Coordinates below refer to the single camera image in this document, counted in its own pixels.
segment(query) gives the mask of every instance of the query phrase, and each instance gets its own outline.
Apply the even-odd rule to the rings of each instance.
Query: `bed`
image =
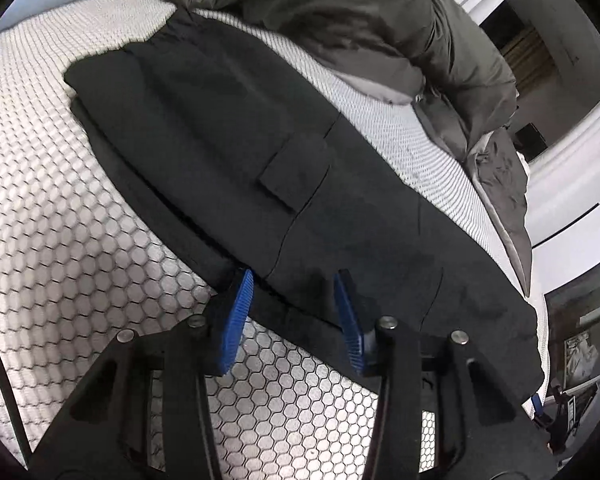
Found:
[[[0,352],[34,447],[107,341],[122,328],[168,330],[204,308],[210,289],[146,227],[97,163],[62,81],[88,54],[144,40],[174,11],[164,0],[80,0],[0,32]],[[411,107],[372,100],[289,40],[205,12],[254,34],[307,78],[403,182],[476,240],[520,291],[503,243],[460,165],[433,145]],[[538,280],[548,382],[548,321]],[[154,466],[160,446],[155,381]],[[229,478],[356,478],[376,395],[253,321],[237,363],[207,381],[214,434]],[[525,409],[530,415],[528,401]],[[432,413],[423,413],[429,435]],[[0,438],[17,444],[0,395]],[[421,468],[432,466],[432,435]]]

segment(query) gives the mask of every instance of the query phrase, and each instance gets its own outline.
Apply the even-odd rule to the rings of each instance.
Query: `gray bedding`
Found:
[[[525,229],[525,168],[504,128],[484,135],[469,153],[465,169],[500,235],[507,255],[529,297],[531,240]]]
[[[189,10],[227,10],[251,25],[282,33],[362,93],[395,104],[412,103],[427,135],[470,176],[468,154],[516,109],[512,71],[454,0],[173,1]],[[507,136],[499,137],[500,145],[507,142],[507,151],[513,150]],[[481,160],[477,178],[488,173],[486,166],[494,159]],[[491,171],[490,189],[513,181],[516,194],[526,189],[526,175],[524,182],[518,179],[524,171],[517,159],[495,164]],[[478,193],[485,200],[480,189]],[[497,194],[509,196],[510,191]],[[520,225],[524,229],[526,204],[495,200],[485,205],[498,230],[509,235],[503,241],[514,268],[515,262],[525,267],[518,277],[529,276],[530,258],[516,255],[527,248],[516,235]],[[515,232],[509,232],[510,226]]]

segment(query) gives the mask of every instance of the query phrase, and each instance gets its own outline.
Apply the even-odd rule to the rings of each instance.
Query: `pocket flap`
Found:
[[[260,183],[295,212],[300,212],[329,169],[324,139],[303,134],[291,137],[259,178]]]

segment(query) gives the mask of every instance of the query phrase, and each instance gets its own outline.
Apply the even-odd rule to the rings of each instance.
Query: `cargo pocket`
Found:
[[[329,170],[324,139],[297,134],[276,153],[258,181],[296,214],[309,203]]]
[[[303,173],[312,178],[296,184],[290,153],[306,158],[308,145],[300,141],[302,148],[280,151],[276,162],[284,161],[278,168],[284,178],[277,177],[275,191],[268,184],[294,208],[296,219],[267,283],[294,306],[339,326],[332,282],[346,268],[359,292],[382,306],[377,316],[391,314],[419,326],[440,282],[434,258],[418,247],[420,196],[390,168],[367,177],[370,168],[386,163],[346,118],[336,121],[326,140],[310,142],[317,145]]]

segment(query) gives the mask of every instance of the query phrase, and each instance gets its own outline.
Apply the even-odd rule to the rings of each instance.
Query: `cable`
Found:
[[[18,409],[18,404],[16,403],[16,398],[14,397],[13,389],[11,388],[11,382],[9,381],[9,377],[7,376],[7,370],[5,370],[4,368],[4,364],[2,363],[1,357],[0,392],[4,397],[4,403],[7,407],[9,418],[11,419],[13,433],[15,433],[16,440],[18,441],[18,445],[20,446],[20,452],[22,453],[22,457],[24,458],[25,464],[28,464],[29,460],[31,459],[31,446],[29,444],[29,439],[27,438],[27,433],[24,431],[24,424],[22,423],[20,410]]]

